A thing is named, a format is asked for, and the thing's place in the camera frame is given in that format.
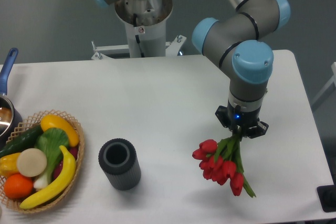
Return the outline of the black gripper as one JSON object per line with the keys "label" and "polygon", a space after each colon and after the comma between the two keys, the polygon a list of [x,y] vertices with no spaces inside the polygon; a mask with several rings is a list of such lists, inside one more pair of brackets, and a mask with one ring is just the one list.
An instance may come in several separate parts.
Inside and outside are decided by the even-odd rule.
{"label": "black gripper", "polygon": [[224,128],[228,128],[233,134],[241,135],[244,138],[257,138],[266,134],[269,125],[259,119],[261,107],[245,111],[242,105],[232,106],[228,102],[227,106],[220,105],[215,115]]}

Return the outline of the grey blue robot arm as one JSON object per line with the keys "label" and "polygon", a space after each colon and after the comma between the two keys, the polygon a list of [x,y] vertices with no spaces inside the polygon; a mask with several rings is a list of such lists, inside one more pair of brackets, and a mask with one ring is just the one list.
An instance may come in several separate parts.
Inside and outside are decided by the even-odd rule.
{"label": "grey blue robot arm", "polygon": [[[166,20],[172,0],[95,0],[100,6],[114,5],[124,23],[132,58],[166,56]],[[260,39],[289,20],[287,0],[229,0],[235,15],[225,22],[214,18],[200,21],[192,43],[229,77],[226,106],[216,116],[222,126],[243,137],[266,134],[268,125],[259,119],[274,54]]]}

